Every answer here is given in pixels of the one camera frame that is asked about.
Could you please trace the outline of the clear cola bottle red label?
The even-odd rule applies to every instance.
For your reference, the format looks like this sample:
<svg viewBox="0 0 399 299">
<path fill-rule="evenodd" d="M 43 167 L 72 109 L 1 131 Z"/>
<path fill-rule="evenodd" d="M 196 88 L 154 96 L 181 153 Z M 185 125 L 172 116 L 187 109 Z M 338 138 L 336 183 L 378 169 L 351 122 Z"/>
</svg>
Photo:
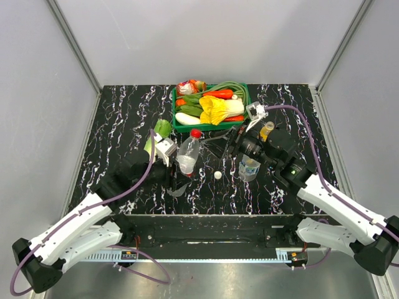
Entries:
<svg viewBox="0 0 399 299">
<path fill-rule="evenodd" d="M 176 161 L 184 175 L 191 176 L 194 171 L 200 152 L 201 134 L 202 132 L 199 129 L 192 129 L 189 137 L 185 139 L 178 150 Z"/>
</svg>

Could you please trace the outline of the clear water bottle white cap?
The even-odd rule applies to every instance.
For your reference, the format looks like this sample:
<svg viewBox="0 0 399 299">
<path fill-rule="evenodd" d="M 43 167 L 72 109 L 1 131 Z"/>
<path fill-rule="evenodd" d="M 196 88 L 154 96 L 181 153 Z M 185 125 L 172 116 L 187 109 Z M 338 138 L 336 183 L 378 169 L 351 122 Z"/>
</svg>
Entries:
<svg viewBox="0 0 399 299">
<path fill-rule="evenodd" d="M 240 179 L 245 183 L 253 181 L 259 172 L 260 166 L 259 162 L 244 154 L 239 163 Z"/>
</svg>

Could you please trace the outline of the yellow juice bottle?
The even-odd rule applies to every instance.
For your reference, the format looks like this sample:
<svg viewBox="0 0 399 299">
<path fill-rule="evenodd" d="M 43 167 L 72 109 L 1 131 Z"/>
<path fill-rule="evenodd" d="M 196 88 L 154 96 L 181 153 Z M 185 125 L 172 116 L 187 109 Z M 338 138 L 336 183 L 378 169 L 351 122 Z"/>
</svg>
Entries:
<svg viewBox="0 0 399 299">
<path fill-rule="evenodd" d="M 274 129 L 274 123 L 268 121 L 260 130 L 259 137 L 262 141 L 266 141 L 270 132 Z"/>
</svg>

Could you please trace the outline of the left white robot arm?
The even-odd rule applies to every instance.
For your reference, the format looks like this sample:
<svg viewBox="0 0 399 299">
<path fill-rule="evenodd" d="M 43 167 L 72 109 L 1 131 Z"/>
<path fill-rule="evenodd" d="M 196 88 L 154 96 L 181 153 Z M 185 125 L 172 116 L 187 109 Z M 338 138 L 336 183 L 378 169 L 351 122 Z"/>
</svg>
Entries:
<svg viewBox="0 0 399 299">
<path fill-rule="evenodd" d="M 139 245 L 141 232 L 120 206 L 141 187 L 161 185 L 178 197 L 190 182 L 176 161 L 165 165 L 145 150 L 127 155 L 59 222 L 31 240 L 13 243 L 17 269 L 12 281 L 22 273 L 31 290 L 42 293 L 77 262 L 104 247 Z"/>
</svg>

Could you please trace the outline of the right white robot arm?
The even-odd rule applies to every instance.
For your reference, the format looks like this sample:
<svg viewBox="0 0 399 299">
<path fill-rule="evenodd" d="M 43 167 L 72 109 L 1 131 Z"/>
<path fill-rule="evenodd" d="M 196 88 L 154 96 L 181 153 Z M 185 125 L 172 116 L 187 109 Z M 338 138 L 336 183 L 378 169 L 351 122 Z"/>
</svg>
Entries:
<svg viewBox="0 0 399 299">
<path fill-rule="evenodd" d="M 278 233 L 288 245 L 319 244 L 354 258 L 366 271 L 383 276 L 398 253 L 398 217 L 384 217 L 367 209 L 327 183 L 295 154 L 296 143 L 279 128 L 262 140 L 255 130 L 234 126 L 203 141 L 219 159 L 244 154 L 268 167 L 277 185 L 326 212 L 338 225 L 296 215 Z"/>
</svg>

